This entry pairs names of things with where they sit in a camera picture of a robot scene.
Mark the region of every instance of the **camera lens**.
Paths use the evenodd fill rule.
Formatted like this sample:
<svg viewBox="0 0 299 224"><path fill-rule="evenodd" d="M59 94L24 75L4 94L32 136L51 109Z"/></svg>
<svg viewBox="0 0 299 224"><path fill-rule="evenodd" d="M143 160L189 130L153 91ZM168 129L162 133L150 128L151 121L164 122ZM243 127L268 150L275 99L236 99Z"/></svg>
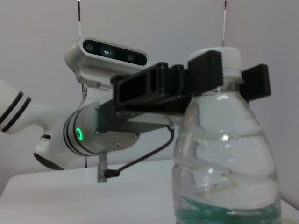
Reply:
<svg viewBox="0 0 299 224"><path fill-rule="evenodd" d="M102 47L100 48L100 53L105 56L105 57L110 57L113 58L115 53L112 49L106 48L106 47Z"/></svg>
<svg viewBox="0 0 299 224"><path fill-rule="evenodd" d="M134 60L134 56L133 55L128 55L128 60L132 62Z"/></svg>
<svg viewBox="0 0 299 224"><path fill-rule="evenodd" d="M86 50L88 51L88 52L93 52L93 50L94 50L94 47L93 47L93 45L92 44L87 44L86 45Z"/></svg>

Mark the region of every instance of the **white table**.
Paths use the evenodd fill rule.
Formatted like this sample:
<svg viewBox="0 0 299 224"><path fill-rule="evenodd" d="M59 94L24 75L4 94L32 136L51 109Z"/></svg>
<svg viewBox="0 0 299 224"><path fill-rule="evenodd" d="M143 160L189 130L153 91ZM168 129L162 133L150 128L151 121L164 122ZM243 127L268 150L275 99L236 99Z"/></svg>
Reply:
<svg viewBox="0 0 299 224"><path fill-rule="evenodd" d="M0 198L0 223L175 224L172 165L139 163L109 183L96 183L97 168L15 176ZM299 221L297 210L282 206L283 217Z"/></svg>

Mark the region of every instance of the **black cable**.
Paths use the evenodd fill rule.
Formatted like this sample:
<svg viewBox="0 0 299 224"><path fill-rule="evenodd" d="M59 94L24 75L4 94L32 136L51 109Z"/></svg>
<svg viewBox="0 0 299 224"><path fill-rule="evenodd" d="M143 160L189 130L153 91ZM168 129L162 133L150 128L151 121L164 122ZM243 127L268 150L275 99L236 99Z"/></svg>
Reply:
<svg viewBox="0 0 299 224"><path fill-rule="evenodd" d="M107 169L107 170L105 170L104 171L104 176L106 178L117 177L117 176L120 175L120 172L123 171L124 169L126 169L128 167L131 167L131 166L133 166L133 165L135 165L135 164L137 164L137 163L139 163L139 162L141 162L141 161L143 161L143 160L145 160L145 159L153 156L154 154L162 151L166 147L168 147L173 142L173 140L174 140L174 127L173 126L169 126L169 127L167 127L167 129L170 131L171 137L168 140L168 142L166 142L164 145L162 145L161 147L157 148L156 150L154 150L154 151L152 151L152 152L150 152L150 153L148 153L148 154L140 157L139 159L136 159L136 160L134 160L134 161L132 161L132 162L130 162L130 163L122 166L119 169Z"/></svg>

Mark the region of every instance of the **camera sensor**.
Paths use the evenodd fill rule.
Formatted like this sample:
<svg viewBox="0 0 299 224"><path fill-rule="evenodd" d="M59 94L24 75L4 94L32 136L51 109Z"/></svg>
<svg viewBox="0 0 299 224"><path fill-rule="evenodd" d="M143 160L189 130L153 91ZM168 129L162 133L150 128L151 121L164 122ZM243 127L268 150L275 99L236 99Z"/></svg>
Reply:
<svg viewBox="0 0 299 224"><path fill-rule="evenodd" d="M93 40L85 40L83 48L86 52L103 57L113 58L118 61L138 65L146 65L147 58L144 54L101 43Z"/></svg>

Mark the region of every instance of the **green led light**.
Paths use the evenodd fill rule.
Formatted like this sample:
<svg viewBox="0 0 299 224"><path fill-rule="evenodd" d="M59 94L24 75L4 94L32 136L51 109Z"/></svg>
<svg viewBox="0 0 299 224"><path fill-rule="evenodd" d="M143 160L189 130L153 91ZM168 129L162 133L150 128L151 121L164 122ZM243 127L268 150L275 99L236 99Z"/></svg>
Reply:
<svg viewBox="0 0 299 224"><path fill-rule="evenodd" d="M79 127L76 128L76 136L79 140L83 140L83 134Z"/></svg>

